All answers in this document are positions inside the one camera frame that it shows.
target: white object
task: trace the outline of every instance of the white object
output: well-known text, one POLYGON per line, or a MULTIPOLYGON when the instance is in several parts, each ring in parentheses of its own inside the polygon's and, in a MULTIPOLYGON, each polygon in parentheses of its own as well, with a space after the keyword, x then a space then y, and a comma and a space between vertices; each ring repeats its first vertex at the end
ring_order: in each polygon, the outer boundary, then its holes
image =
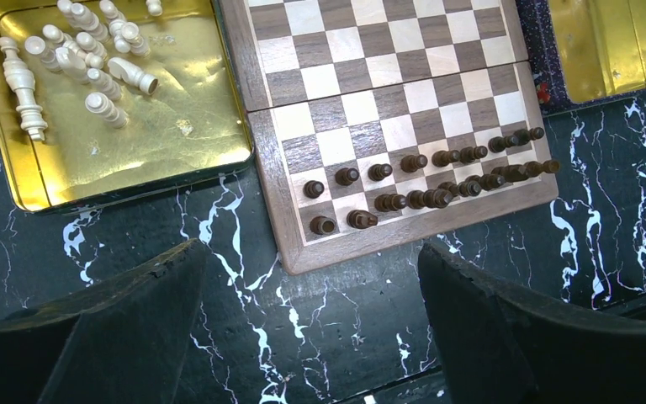
POLYGON ((129 53, 132 50, 130 43, 122 36, 122 26, 127 23, 125 19, 114 19, 110 21, 110 34, 113 36, 115 49, 120 53, 129 53))
POLYGON ((120 29, 124 40, 128 41, 131 46, 133 55, 147 56, 150 54, 150 44, 144 36, 140 35, 140 27, 135 23, 125 23, 120 29))
POLYGON ((4 36, 0 38, 1 52, 6 56, 3 61, 3 75, 11 91, 16 93, 19 106, 16 111, 21 114, 21 129, 29 132, 32 141, 44 141, 43 131, 48 124, 43 120, 43 108, 35 102, 35 76, 19 57, 16 41, 4 36))
POLYGON ((46 69, 54 73, 61 71, 61 65, 56 60, 56 53, 48 47, 43 38, 31 36, 26 40, 24 47, 28 53, 38 57, 46 69))
POLYGON ((126 61, 121 57, 114 57, 108 62, 110 74, 130 86, 139 88, 143 93, 152 95, 159 85, 157 77, 145 72, 136 64, 126 61))
POLYGON ((105 25, 100 24, 100 19, 95 15, 90 8, 83 6, 80 3, 75 3, 71 7, 73 17, 80 24, 80 26, 93 36, 96 40, 108 40, 108 29, 105 25))
POLYGON ((74 29, 80 29, 80 25, 73 17, 73 12, 71 10, 73 2, 71 0, 58 0, 58 3, 56 5, 58 6, 58 9, 61 10, 63 17, 65 17, 68 21, 68 24, 74 29))
POLYGON ((110 0, 100 0, 100 11, 103 12, 105 15, 105 18, 108 20, 108 24, 114 19, 122 19, 124 21, 127 21, 127 19, 124 17, 124 14, 118 10, 118 8, 115 6, 115 3, 111 2, 110 0))
POLYGON ((87 78, 96 90, 113 101, 122 98, 122 88, 108 73, 98 69, 88 69, 87 78))
POLYGON ((79 84, 88 84, 87 66, 85 61, 78 57, 75 52, 68 48, 60 47, 56 49, 56 59, 61 69, 70 77, 73 77, 79 84))
POLYGON ((61 31, 53 24, 44 25, 43 36, 57 47, 63 46, 63 42, 73 40, 73 37, 61 31))
POLYGON ((145 4, 150 15, 154 17, 162 15, 162 0, 147 0, 145 4))
POLYGON ((103 59, 108 58, 108 52, 105 50, 105 45, 103 45, 99 40, 93 38, 89 33, 81 32, 78 34, 76 36, 76 42, 83 50, 94 53, 103 59))
POLYGON ((95 55, 94 53, 84 51, 80 46, 78 46, 75 40, 67 40, 63 42, 63 47, 73 51, 76 56, 87 63, 88 67, 94 67, 96 69, 102 69, 105 67, 105 60, 102 57, 95 55))
POLYGON ((103 93, 92 93, 85 98, 85 108, 95 115, 103 118, 108 125, 115 129, 127 125, 127 114, 115 106, 103 93))

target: white pawn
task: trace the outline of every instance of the white pawn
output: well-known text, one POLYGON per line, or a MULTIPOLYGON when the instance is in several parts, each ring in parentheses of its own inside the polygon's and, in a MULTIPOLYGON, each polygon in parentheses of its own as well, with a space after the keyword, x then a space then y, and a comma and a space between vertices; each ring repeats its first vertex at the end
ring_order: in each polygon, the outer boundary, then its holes
POLYGON ((87 32, 81 32, 78 34, 76 36, 76 42, 85 51, 91 52, 103 59, 108 57, 108 52, 105 50, 105 46, 87 32))
POLYGON ((61 31, 61 29, 53 24, 44 25, 43 36, 56 47, 63 46, 63 42, 67 40, 73 40, 73 37, 61 31))
POLYGON ((132 50, 130 43, 122 36, 122 26, 127 23, 124 19, 110 21, 110 34, 113 36, 115 49, 120 53, 129 53, 132 50))
POLYGON ((115 129, 127 125, 127 114, 116 107, 103 93, 92 93, 85 98, 85 108, 95 115, 103 118, 108 125, 115 129))
POLYGON ((28 53, 40 59, 46 69, 54 73, 61 71, 61 65, 56 60, 56 53, 48 47, 43 38, 31 36, 26 40, 24 46, 28 53))
POLYGON ((96 90, 105 94, 113 101, 122 98, 122 88, 120 88, 120 85, 108 73, 98 69, 88 69, 87 78, 96 90))
POLYGON ((73 18, 73 12, 71 10, 73 2, 71 0, 58 0, 58 3, 56 5, 58 9, 61 10, 63 17, 65 17, 68 21, 68 24, 75 29, 80 29, 78 22, 75 18, 73 18))
POLYGON ((110 0, 100 0, 100 11, 103 12, 105 15, 105 19, 108 20, 108 24, 114 19, 122 19, 124 21, 127 21, 127 19, 124 17, 124 14, 118 10, 118 8, 115 6, 115 3, 111 2, 110 0))
POLYGON ((63 42, 63 47, 73 51, 76 56, 87 63, 88 67, 96 69, 102 69, 105 67, 105 60, 102 57, 95 55, 94 53, 84 51, 80 46, 78 46, 75 40, 67 40, 63 42))
POLYGON ((150 54, 150 44, 144 36, 140 35, 140 27, 135 23, 125 23, 120 30, 124 40, 130 43, 132 53, 136 56, 147 56, 150 54))
POLYGON ((83 6, 80 3, 75 3, 71 7, 73 17, 80 24, 80 26, 93 36, 96 40, 108 40, 108 29, 105 25, 100 24, 100 19, 95 15, 90 8, 83 6))
POLYGON ((151 16, 157 17, 162 15, 162 0, 147 0, 147 11, 151 16))
POLYGON ((130 86, 139 88, 143 93, 152 95, 159 85, 157 77, 145 72, 136 64, 126 61, 121 57, 114 57, 108 62, 110 74, 130 86))
POLYGON ((16 112, 21 114, 21 129, 29 132, 33 141, 44 141, 43 131, 48 124, 43 120, 43 108, 35 102, 35 76, 19 57, 16 41, 6 36, 0 38, 1 52, 6 56, 3 61, 3 75, 11 91, 16 93, 19 106, 16 112))
POLYGON ((60 47, 56 49, 56 59, 61 69, 79 84, 88 84, 87 66, 85 61, 78 57, 75 52, 68 48, 60 47))

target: marble surface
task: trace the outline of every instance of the marble surface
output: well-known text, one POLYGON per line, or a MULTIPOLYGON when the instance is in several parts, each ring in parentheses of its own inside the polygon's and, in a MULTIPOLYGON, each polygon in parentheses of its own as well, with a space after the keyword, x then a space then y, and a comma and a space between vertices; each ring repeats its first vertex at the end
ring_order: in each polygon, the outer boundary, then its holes
MULTIPOLYGON (((580 306, 643 293, 646 93, 546 126, 564 166, 558 199, 430 241, 580 306)), ((177 402, 334 402, 438 366, 416 274, 421 242, 289 277, 254 167, 77 216, 31 215, 13 206, 0 157, 0 318, 190 237, 219 264, 206 270, 177 402)), ((448 402, 444 390, 437 397, 448 402)))

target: golden metal tin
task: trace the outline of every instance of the golden metal tin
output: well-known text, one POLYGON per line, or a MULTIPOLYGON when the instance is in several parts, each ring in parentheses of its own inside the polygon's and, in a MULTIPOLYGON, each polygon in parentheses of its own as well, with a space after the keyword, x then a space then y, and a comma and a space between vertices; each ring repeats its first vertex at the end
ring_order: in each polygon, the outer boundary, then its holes
MULTIPOLYGON (((20 129, 0 51, 0 148, 17 206, 40 211, 195 171, 191 183, 243 167, 252 144, 209 0, 165 0, 165 13, 156 19, 144 0, 116 2, 140 26, 152 52, 145 58, 124 56, 110 41, 109 55, 133 61, 160 82, 152 97, 123 86, 124 97, 116 104, 130 122, 121 130, 85 109, 85 98, 94 91, 90 86, 47 71, 25 52, 26 38, 42 36, 45 24, 75 34, 55 3, 0 0, 0 36, 19 43, 49 125, 43 143, 31 142, 20 129)), ((98 2, 83 3, 104 21, 98 2)))
POLYGON ((646 88, 646 0, 550 0, 550 6, 571 100, 646 88))

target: black marble table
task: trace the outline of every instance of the black marble table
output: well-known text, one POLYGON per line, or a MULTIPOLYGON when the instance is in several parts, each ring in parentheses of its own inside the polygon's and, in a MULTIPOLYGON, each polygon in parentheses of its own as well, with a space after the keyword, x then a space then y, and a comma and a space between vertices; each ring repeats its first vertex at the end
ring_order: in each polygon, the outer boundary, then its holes
MULTIPOLYGON (((546 120, 560 197, 430 239, 532 289, 600 309, 646 291, 646 93, 546 120)), ((281 269, 257 172, 77 216, 13 206, 0 157, 0 318, 197 237, 217 254, 178 402, 340 401, 438 366, 421 242, 314 273, 281 269)), ((448 395, 440 390, 440 402, 448 395)))

